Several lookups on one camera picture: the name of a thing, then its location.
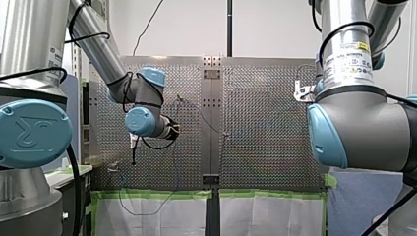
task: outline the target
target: metal bracket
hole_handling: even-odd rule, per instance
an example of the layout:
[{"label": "metal bracket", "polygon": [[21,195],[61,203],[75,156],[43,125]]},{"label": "metal bracket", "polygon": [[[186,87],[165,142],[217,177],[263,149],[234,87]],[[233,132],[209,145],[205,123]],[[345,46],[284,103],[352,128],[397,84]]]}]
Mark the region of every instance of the metal bracket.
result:
[{"label": "metal bracket", "polygon": [[203,184],[204,185],[218,185],[220,183],[220,176],[218,174],[204,174]]},{"label": "metal bracket", "polygon": [[314,102],[313,91],[316,86],[300,86],[300,81],[295,81],[294,98],[300,102]]},{"label": "metal bracket", "polygon": [[220,70],[204,70],[205,79],[216,79],[220,80]]}]

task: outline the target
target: robot logo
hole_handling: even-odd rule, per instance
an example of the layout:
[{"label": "robot logo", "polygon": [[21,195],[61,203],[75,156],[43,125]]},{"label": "robot logo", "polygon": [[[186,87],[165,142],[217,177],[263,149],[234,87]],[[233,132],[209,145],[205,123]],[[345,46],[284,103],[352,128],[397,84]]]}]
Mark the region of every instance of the robot logo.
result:
[{"label": "robot logo", "polygon": [[20,117],[16,121],[16,124],[22,129],[22,132],[16,138],[17,147],[27,149],[38,146],[38,140],[41,136],[47,135],[48,130],[53,127],[53,122],[54,120],[43,118]]}]

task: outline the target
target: vertical metal post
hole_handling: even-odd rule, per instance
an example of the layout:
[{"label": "vertical metal post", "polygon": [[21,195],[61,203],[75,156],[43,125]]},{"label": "vertical metal post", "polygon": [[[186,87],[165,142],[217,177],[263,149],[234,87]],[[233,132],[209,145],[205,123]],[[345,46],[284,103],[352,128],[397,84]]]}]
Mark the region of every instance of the vertical metal post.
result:
[{"label": "vertical metal post", "polygon": [[227,57],[233,56],[233,0],[227,0]]},{"label": "vertical metal post", "polygon": [[220,57],[205,57],[202,81],[203,185],[211,190],[206,204],[206,236],[220,235],[219,162],[221,134],[222,71]]}]

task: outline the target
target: gray housing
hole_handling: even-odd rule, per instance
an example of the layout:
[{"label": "gray housing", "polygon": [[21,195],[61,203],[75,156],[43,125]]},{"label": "gray housing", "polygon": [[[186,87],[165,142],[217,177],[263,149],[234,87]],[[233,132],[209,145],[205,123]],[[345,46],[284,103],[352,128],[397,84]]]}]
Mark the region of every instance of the gray housing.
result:
[{"label": "gray housing", "polygon": [[399,172],[405,166],[411,138],[401,105],[369,91],[329,95],[318,104],[338,132],[350,168]]}]

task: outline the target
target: warning label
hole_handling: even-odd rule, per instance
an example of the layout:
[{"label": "warning label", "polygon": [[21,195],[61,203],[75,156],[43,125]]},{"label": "warning label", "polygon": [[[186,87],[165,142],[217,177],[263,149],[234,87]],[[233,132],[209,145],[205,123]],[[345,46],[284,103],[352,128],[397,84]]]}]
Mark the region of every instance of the warning label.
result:
[{"label": "warning label", "polygon": [[325,78],[372,79],[372,59],[369,52],[358,47],[346,47],[329,56],[324,63]]},{"label": "warning label", "polygon": [[[61,67],[62,65],[62,51],[57,48],[49,48],[48,67]],[[61,78],[60,71],[48,71],[48,78],[51,80],[59,80]]]}]

